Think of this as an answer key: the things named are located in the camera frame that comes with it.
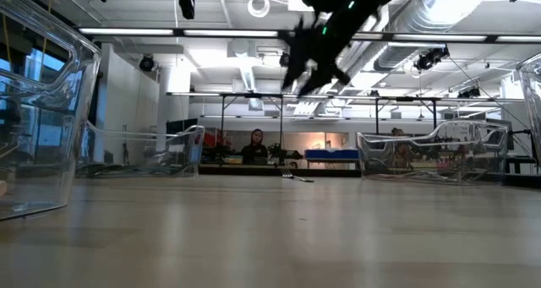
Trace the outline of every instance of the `ceiling beam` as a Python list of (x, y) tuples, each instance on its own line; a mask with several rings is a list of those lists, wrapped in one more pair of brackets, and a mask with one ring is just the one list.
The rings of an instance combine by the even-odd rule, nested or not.
[[(224, 30), (224, 29), (181, 29), (181, 28), (88, 28), (79, 27), (83, 35), (157, 37), (157, 38), (208, 38), (208, 39), (273, 39), (278, 40), (278, 30)], [(459, 44), (499, 44), (499, 45), (539, 45), (541, 35), (524, 34), (467, 34), (467, 33), (398, 33), (362, 31), (355, 34), (352, 41), (381, 42), (423, 42)]]

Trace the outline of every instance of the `ceiling light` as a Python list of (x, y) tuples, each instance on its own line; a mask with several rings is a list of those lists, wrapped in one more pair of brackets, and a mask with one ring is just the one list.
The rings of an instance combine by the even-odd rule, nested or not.
[(186, 36), (215, 36), (215, 37), (272, 37), (278, 36), (277, 31), (272, 30), (185, 30)]
[(168, 95), (186, 95), (186, 96), (205, 96), (205, 97), (212, 97), (212, 96), (219, 96), (218, 93), (167, 93)]
[(367, 96), (335, 96), (336, 99), (351, 99), (351, 100), (374, 100), (374, 97), (367, 97)]
[(394, 35), (393, 39), (399, 41), (475, 41), (487, 39), (486, 35), (438, 35), (438, 34), (402, 34)]
[(85, 35), (173, 35), (172, 30), (158, 29), (110, 29), (110, 28), (81, 28)]
[(314, 118), (310, 118), (310, 119), (314, 119), (314, 120), (346, 120), (346, 118), (339, 118), (339, 117), (314, 117)]
[(247, 118), (247, 119), (276, 119), (273, 116), (238, 116), (237, 118)]
[(392, 47), (427, 47), (427, 48), (444, 48), (444, 43), (423, 43), (423, 42), (389, 42)]
[[(221, 118), (221, 115), (201, 115), (201, 118)], [(224, 118), (237, 118), (237, 117), (225, 115)]]
[(541, 42), (541, 35), (502, 35), (496, 39), (497, 42)]
[(383, 38), (383, 34), (366, 34), (366, 33), (357, 33), (353, 35), (352, 40), (381, 40)]

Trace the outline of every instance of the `white wall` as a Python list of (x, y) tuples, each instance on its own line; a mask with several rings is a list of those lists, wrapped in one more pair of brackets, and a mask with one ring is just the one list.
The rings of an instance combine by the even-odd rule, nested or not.
[[(104, 44), (102, 50), (107, 57), (101, 68), (107, 90), (103, 128), (122, 131), (126, 125), (129, 132), (148, 133), (156, 125), (159, 85), (115, 53), (111, 45)], [(122, 140), (105, 138), (105, 150), (113, 153), (115, 163), (123, 163), (122, 144)], [(141, 160), (141, 145), (150, 143), (128, 141), (131, 162)]]

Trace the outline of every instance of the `fluorescent light fixture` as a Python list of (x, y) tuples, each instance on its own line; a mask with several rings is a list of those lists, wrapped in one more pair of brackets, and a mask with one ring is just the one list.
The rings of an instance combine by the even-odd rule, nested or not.
[(541, 35), (501, 35), (497, 42), (541, 42)]
[(427, 47), (427, 48), (444, 48), (443, 43), (423, 43), (423, 42), (389, 42), (392, 47)]
[[(221, 115), (202, 115), (203, 118), (221, 118)], [(225, 115), (224, 118), (237, 118), (236, 116)]]
[(246, 118), (246, 119), (276, 119), (273, 116), (239, 116), (239, 118)]
[(218, 93), (168, 93), (169, 95), (186, 95), (186, 96), (205, 96), (205, 97), (211, 97), (211, 96), (219, 96)]
[(314, 120), (346, 120), (346, 118), (341, 117), (314, 117)]
[(376, 97), (370, 96), (335, 96), (336, 99), (351, 99), (351, 100), (375, 100)]
[(306, 98), (306, 99), (327, 99), (327, 98), (329, 98), (329, 96), (327, 96), (327, 95), (304, 95), (301, 98)]
[(355, 90), (368, 90), (374, 84), (377, 84), (381, 80), (389, 76), (388, 73), (357, 73), (353, 76), (351, 84), (355, 87)]
[(367, 34), (367, 33), (357, 33), (353, 35), (352, 40), (381, 40), (383, 34)]
[(394, 35), (393, 39), (399, 41), (475, 41), (482, 42), (486, 35), (434, 35), (434, 34), (402, 34)]
[(186, 36), (277, 37), (273, 30), (184, 30)]
[(110, 28), (81, 28), (85, 35), (173, 35), (172, 30), (158, 29), (110, 29)]

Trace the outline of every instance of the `dark hair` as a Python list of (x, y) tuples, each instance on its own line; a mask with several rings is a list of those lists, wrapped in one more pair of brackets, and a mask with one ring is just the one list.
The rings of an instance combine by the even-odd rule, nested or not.
[(252, 131), (252, 133), (250, 134), (250, 144), (254, 144), (254, 134), (257, 133), (257, 132), (261, 132), (261, 140), (258, 144), (261, 144), (263, 142), (263, 131), (261, 131), (260, 129), (256, 128), (254, 131)]

